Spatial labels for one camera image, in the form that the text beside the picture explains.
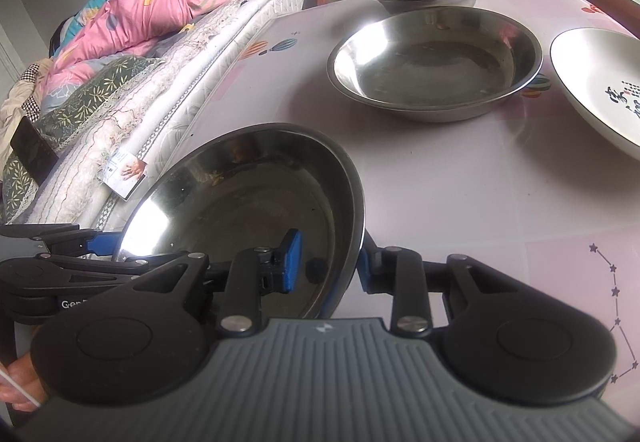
gray ribbed panel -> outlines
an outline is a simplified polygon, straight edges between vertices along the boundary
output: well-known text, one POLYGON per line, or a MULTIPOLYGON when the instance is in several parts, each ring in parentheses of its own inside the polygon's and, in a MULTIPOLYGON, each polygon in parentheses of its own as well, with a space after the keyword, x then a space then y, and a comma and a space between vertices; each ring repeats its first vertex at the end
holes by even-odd
POLYGON ((257 336, 221 343, 169 395, 121 409, 53 399, 20 435, 27 442, 621 442, 631 432, 595 399, 527 409, 485 398, 448 374, 427 343, 396 338, 368 319, 271 320, 257 336))

beige fabric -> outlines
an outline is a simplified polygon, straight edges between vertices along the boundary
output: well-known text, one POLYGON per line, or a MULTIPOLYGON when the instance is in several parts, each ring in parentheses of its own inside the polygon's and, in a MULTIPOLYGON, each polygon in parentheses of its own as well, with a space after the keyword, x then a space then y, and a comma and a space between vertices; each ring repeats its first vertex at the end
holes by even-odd
POLYGON ((25 112, 21 108, 24 101, 33 94, 38 105, 42 102, 42 89, 38 90, 36 86, 42 86, 42 80, 49 72, 53 61, 49 58, 37 61, 38 76, 35 83, 28 81, 17 81, 14 87, 9 91, 9 95, 0 106, 0 181, 2 180, 2 172, 4 172, 4 164, 11 155, 11 139, 15 130, 24 117, 25 112))

blue hot air balloon print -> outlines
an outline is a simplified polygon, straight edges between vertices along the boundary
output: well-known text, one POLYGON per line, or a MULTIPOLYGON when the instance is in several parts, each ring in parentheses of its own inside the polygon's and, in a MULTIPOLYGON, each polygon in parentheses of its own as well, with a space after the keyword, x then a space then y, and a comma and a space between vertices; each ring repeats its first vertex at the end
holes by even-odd
POLYGON ((297 42, 298 40, 296 38, 290 37, 289 39, 286 39, 284 41, 281 41, 280 43, 275 44, 273 47, 271 47, 271 51, 280 52, 281 50, 286 50, 287 48, 293 47, 293 45, 295 45, 297 42))

pink blanket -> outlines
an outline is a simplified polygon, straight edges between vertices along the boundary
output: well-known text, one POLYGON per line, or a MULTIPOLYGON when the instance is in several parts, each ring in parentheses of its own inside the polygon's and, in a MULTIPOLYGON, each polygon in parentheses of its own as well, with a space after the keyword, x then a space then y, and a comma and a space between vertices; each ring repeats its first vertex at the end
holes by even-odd
POLYGON ((180 30, 194 17, 227 0, 107 0, 95 17, 60 51, 44 80, 44 95, 62 85, 82 85, 96 60, 115 53, 145 54, 158 37, 180 30))

table surface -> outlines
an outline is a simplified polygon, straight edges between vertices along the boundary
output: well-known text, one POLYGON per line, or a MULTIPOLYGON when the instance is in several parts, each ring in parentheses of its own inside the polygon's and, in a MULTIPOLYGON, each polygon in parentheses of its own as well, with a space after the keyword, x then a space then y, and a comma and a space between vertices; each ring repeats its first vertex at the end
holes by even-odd
MULTIPOLYGON (((411 122, 352 101, 329 82, 327 57, 342 38, 388 14, 373 0, 345 0, 271 21, 207 99, 170 164, 262 122, 329 135, 358 169, 366 227, 379 245, 435 262, 463 252, 610 327, 618 363, 605 398, 640 424, 640 163, 582 120, 548 56, 553 39, 571 28, 626 31, 584 0, 476 6, 536 34, 549 91, 517 94, 490 114, 450 124, 411 122)), ((356 277, 335 316, 388 320, 390 304, 364 294, 356 277)))

